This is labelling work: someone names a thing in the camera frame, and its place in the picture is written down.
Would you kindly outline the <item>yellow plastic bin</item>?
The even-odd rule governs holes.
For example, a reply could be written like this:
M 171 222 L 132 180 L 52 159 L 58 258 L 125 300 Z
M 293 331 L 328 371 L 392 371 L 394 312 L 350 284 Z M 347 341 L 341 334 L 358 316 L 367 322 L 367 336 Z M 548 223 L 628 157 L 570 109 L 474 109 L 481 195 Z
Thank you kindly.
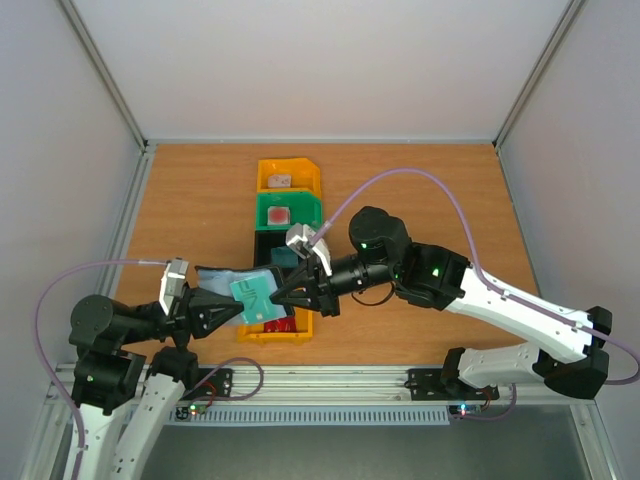
M 259 160 L 256 191 L 304 191 L 321 199 L 320 168 L 308 158 L 302 157 Z
M 257 345 L 295 344 L 301 345 L 313 337 L 313 313 L 307 310 L 297 310 L 293 315 L 296 320 L 296 332 L 265 333 L 264 324 L 241 325 L 237 328 L 237 341 Z

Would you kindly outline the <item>aluminium front rail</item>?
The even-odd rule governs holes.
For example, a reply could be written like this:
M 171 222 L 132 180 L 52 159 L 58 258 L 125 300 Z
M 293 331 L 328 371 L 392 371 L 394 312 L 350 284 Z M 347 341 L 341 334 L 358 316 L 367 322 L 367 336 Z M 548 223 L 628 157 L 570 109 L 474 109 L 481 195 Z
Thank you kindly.
M 251 365 L 232 365 L 229 393 L 232 397 L 247 395 L 259 383 L 259 373 Z M 264 381 L 254 396 L 243 405 L 409 405 L 416 401 L 405 388 L 408 370 L 413 366 L 263 366 Z M 59 380 L 71 393 L 74 366 L 61 364 L 55 368 Z M 594 400 L 563 397 L 542 384 L 517 386 L 517 406 L 595 405 Z

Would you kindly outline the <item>far yellow plastic bin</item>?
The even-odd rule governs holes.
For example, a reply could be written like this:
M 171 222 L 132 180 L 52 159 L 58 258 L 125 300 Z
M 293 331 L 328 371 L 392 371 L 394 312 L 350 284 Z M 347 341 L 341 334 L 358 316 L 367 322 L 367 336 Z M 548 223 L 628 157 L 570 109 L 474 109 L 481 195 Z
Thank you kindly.
M 320 168 L 308 158 L 302 157 L 259 160 L 256 191 L 304 191 L 321 199 Z

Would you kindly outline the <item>teal cards in bin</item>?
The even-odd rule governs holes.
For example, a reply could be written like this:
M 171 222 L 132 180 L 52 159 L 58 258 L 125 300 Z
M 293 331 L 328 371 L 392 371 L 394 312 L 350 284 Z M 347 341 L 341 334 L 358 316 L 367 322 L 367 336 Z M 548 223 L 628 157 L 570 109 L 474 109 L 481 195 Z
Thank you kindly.
M 270 258 L 272 264 L 281 268 L 295 268 L 299 263 L 297 254 L 286 246 L 272 248 Z

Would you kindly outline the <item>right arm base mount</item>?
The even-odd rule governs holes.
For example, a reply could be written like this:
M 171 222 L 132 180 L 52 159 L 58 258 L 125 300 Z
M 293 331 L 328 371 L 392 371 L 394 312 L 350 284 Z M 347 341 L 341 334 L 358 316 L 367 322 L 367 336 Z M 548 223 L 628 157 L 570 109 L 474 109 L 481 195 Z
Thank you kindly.
M 404 388 L 410 392 L 413 401 L 493 401 L 500 398 L 496 387 L 477 388 L 467 385 L 453 373 L 441 368 L 409 369 Z

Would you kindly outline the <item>teal credit card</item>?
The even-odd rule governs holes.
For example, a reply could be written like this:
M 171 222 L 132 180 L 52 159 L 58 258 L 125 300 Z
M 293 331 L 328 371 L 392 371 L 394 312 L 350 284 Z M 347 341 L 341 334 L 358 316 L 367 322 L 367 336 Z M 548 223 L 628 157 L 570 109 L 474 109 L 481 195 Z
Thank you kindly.
M 294 309 L 274 305 L 270 300 L 282 283 L 279 271 L 258 269 L 235 272 L 229 287 L 232 297 L 243 304 L 240 325 L 255 325 L 293 316 Z

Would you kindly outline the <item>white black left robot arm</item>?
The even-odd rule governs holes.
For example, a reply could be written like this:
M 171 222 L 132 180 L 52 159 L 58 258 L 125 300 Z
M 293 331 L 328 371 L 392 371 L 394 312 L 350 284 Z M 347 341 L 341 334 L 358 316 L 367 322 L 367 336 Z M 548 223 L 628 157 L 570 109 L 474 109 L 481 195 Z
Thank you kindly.
M 138 479 L 170 411 L 208 379 L 192 339 L 243 310 L 241 302 L 185 287 L 169 307 L 130 307 L 102 295 L 80 300 L 69 342 L 77 349 L 67 479 Z

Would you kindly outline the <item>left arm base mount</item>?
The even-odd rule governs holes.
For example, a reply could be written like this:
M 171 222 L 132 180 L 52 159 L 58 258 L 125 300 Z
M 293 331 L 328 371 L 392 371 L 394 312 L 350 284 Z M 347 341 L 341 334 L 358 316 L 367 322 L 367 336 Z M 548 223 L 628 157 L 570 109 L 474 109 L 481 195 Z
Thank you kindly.
M 217 373 L 211 375 L 203 384 L 196 389 L 186 393 L 182 399 L 189 401 L 201 401 L 210 399 L 212 396 L 229 398 L 233 386 L 233 370 L 222 368 Z

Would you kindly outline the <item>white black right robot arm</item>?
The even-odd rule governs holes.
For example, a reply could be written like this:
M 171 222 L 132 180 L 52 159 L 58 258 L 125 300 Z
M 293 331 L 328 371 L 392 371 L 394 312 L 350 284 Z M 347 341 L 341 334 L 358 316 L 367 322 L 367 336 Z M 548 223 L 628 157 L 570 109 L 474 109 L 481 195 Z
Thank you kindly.
M 592 400 L 605 384 L 609 356 L 599 336 L 611 331 L 610 311 L 569 310 L 514 288 L 460 254 L 412 241 L 403 221 L 379 208 L 366 206 L 352 217 L 350 256 L 333 260 L 323 243 L 309 246 L 313 233 L 306 225 L 288 231 L 286 243 L 302 259 L 273 303 L 336 316 L 341 296 L 388 284 L 410 305 L 469 316 L 521 338 L 511 347 L 449 350 L 424 391 L 460 399 L 488 387 L 542 383 Z

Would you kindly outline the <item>beige patterned cards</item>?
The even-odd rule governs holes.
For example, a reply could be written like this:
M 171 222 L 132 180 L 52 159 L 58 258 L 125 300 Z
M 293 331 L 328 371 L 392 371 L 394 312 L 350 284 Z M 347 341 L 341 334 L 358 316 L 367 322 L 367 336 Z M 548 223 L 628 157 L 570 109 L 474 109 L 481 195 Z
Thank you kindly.
M 292 186 L 292 177 L 290 174 L 273 174 L 267 178 L 267 187 L 269 189 L 283 189 Z

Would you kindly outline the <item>red card in bin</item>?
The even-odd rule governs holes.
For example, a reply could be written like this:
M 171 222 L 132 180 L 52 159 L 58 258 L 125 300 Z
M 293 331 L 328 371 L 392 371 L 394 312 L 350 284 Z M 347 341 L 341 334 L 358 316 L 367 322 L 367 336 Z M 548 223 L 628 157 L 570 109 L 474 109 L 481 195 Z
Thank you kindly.
M 288 316 L 266 322 L 264 324 L 265 333 L 291 333 L 296 332 L 296 320 L 293 316 Z

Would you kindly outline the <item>white red-circle cards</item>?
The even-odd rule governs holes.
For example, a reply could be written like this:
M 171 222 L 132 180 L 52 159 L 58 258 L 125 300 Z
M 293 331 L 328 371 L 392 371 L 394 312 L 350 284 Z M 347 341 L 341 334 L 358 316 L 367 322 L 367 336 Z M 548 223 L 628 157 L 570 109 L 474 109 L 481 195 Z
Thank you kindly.
M 291 211 L 284 206 L 270 206 L 267 209 L 268 226 L 285 226 L 291 224 Z

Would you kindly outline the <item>near yellow plastic bin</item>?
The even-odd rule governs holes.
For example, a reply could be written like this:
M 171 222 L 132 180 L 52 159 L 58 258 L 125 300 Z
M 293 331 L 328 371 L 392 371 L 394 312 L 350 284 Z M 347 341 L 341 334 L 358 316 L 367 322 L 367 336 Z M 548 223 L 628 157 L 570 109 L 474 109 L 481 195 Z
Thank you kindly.
M 237 328 L 237 341 L 257 345 L 295 344 L 301 345 L 313 337 L 313 313 L 307 310 L 297 310 L 293 315 L 296 320 L 296 332 L 265 333 L 264 324 L 241 325 Z

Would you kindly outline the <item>green plastic bin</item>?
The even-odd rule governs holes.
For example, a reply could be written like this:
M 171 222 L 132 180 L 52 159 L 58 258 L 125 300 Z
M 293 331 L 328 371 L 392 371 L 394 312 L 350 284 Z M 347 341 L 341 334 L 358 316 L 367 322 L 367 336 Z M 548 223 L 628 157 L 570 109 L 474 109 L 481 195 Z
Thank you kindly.
M 280 223 L 271 221 L 270 213 L 274 209 L 287 209 L 288 221 Z M 305 191 L 257 195 L 255 220 L 257 231 L 286 231 L 296 223 L 306 224 L 313 230 L 318 230 L 323 223 L 321 199 Z

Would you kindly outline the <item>black plastic bin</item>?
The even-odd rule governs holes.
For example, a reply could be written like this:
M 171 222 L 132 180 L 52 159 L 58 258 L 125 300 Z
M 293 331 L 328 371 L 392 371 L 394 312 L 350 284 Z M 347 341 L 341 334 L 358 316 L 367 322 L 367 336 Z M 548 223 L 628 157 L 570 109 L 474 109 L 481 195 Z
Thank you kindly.
M 286 244 L 284 230 L 256 231 L 254 238 L 254 266 L 278 267 L 282 271 L 283 279 L 301 277 L 307 267 L 314 264 L 317 271 L 328 276 L 333 274 L 331 265 L 326 258 L 309 251 L 309 256 L 300 256 Z

